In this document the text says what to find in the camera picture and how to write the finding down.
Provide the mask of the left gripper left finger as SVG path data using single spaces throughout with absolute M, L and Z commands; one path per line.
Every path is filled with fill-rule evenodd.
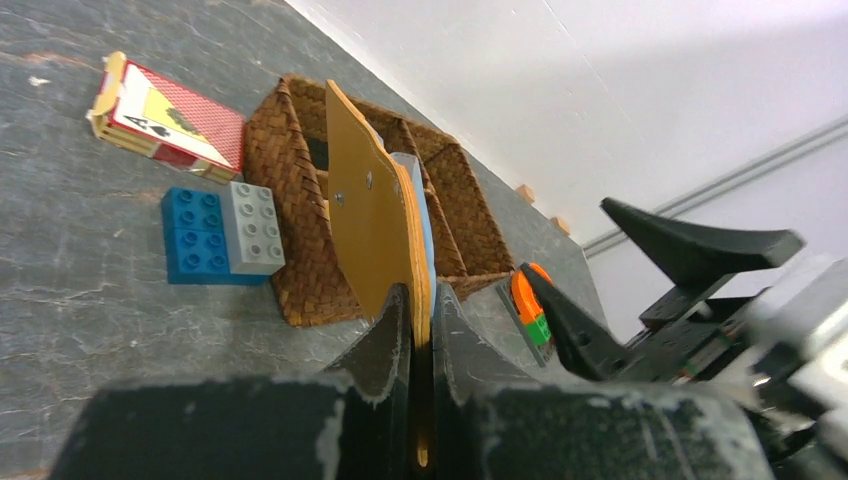
M 86 404 L 54 479 L 405 479 L 410 302 L 324 370 L 121 381 Z

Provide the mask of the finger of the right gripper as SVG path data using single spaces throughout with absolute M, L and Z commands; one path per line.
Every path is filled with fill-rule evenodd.
M 520 266 L 540 302 L 563 367 L 589 381 L 611 380 L 632 365 L 631 353 L 594 317 L 529 263 Z
M 607 197 L 606 215 L 669 278 L 681 287 L 713 284 L 738 273 L 780 267 L 805 241 L 794 230 L 738 230 L 655 215 Z

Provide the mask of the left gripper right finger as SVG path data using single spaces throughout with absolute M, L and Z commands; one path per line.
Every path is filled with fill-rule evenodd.
M 746 416 L 702 387 L 540 382 L 440 285 L 433 318 L 439 479 L 769 479 Z

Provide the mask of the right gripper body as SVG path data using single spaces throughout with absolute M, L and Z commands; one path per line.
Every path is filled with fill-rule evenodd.
M 845 392 L 846 259 L 812 257 L 754 296 L 716 297 L 737 274 L 774 265 L 754 255 L 659 262 L 672 288 L 643 312 L 644 328 L 629 343 L 597 334 L 597 378 L 715 381 L 746 357 L 737 376 L 759 398 Z

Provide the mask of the yellow leather card holder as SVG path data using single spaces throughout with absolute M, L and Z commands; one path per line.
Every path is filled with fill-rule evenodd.
M 417 148 L 399 115 L 349 98 L 335 81 L 325 87 L 328 197 L 337 263 L 368 318 L 395 284 L 406 287 L 411 330 L 410 459 L 420 472 L 436 466 L 431 315 L 433 250 L 425 241 L 423 192 L 410 162 L 394 154 Z

